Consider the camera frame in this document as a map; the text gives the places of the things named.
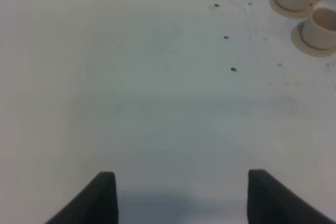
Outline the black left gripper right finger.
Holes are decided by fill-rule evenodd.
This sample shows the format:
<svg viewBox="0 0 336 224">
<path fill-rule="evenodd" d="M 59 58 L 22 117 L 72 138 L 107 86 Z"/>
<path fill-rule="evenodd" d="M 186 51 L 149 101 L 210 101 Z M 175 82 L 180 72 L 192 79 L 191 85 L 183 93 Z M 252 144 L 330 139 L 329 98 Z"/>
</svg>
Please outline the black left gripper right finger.
<svg viewBox="0 0 336 224">
<path fill-rule="evenodd" d="M 335 224 L 263 169 L 248 172 L 247 220 L 248 223 Z"/>
</svg>

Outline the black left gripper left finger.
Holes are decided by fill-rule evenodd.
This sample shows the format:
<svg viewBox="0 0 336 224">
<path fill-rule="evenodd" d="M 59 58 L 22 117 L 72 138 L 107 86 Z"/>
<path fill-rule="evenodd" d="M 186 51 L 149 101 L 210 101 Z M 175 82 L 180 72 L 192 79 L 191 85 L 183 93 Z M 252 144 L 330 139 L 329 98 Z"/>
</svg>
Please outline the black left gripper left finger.
<svg viewBox="0 0 336 224">
<path fill-rule="evenodd" d="M 117 184 L 113 172 L 100 172 L 47 223 L 118 223 Z"/>
</svg>

